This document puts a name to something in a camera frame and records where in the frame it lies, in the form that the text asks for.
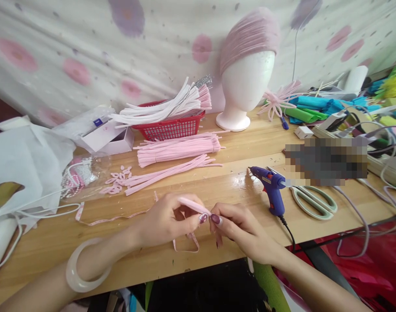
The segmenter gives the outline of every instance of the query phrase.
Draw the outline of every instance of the pixelated area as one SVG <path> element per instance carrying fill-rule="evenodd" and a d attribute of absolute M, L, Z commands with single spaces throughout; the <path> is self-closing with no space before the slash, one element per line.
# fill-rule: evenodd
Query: pixelated area
<path fill-rule="evenodd" d="M 341 186 L 345 179 L 367 178 L 367 143 L 352 138 L 310 138 L 286 144 L 291 185 Z"/>

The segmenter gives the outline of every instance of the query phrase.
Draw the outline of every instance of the hand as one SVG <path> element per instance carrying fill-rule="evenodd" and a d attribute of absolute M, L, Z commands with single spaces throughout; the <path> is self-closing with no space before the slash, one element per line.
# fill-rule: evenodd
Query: hand
<path fill-rule="evenodd" d="M 242 204 L 217 203 L 211 212 L 210 229 L 218 246 L 222 244 L 222 236 L 226 236 L 250 259 L 273 266 L 280 263 L 280 252 L 285 248 L 267 235 L 249 209 Z"/>
<path fill-rule="evenodd" d="M 168 193 L 154 204 L 146 215 L 133 225 L 135 227 L 138 247 L 152 247 L 192 233 L 200 224 L 208 220 L 207 214 L 199 215 L 189 207 L 178 202 L 179 197 L 185 197 L 202 206 L 204 204 L 195 194 Z"/>

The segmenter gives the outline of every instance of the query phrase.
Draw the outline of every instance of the forearm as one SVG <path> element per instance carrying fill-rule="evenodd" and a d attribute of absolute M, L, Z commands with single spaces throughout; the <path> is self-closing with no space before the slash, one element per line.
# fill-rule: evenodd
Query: forearm
<path fill-rule="evenodd" d="M 296 288 L 312 311 L 370 311 L 344 288 L 287 249 L 280 249 L 279 253 L 281 261 L 275 267 Z"/>
<path fill-rule="evenodd" d="M 82 280 L 97 279 L 108 267 L 137 248 L 131 229 L 125 231 L 88 246 L 80 253 L 77 272 Z M 69 287 L 65 272 L 66 263 L 54 267 L 9 298 L 0 306 L 0 311 L 24 308 L 34 312 L 59 311 L 77 295 Z"/>

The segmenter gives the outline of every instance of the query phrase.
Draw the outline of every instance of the mannequin head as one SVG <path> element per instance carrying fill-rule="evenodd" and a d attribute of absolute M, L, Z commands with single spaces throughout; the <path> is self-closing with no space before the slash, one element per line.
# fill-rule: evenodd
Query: mannequin head
<path fill-rule="evenodd" d="M 218 126 L 231 131 L 249 126 L 247 112 L 267 88 L 278 45 L 279 25 L 265 7 L 253 10 L 231 29 L 221 49 L 226 106 L 216 119 Z"/>

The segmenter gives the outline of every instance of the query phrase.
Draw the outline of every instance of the painted fingernail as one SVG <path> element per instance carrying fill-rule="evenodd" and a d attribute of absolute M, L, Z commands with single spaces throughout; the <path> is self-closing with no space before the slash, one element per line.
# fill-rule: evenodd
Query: painted fingernail
<path fill-rule="evenodd" d="M 214 221 L 214 223 L 215 223 L 216 225 L 221 225 L 221 223 L 223 222 L 223 220 L 221 219 L 221 217 L 218 216 L 218 215 L 216 215 L 216 214 L 212 214 L 212 215 L 211 215 L 211 219 L 212 219 L 212 221 Z"/>
<path fill-rule="evenodd" d="M 199 224 L 204 223 L 206 220 L 208 220 L 208 214 L 201 214 L 199 216 Z"/>

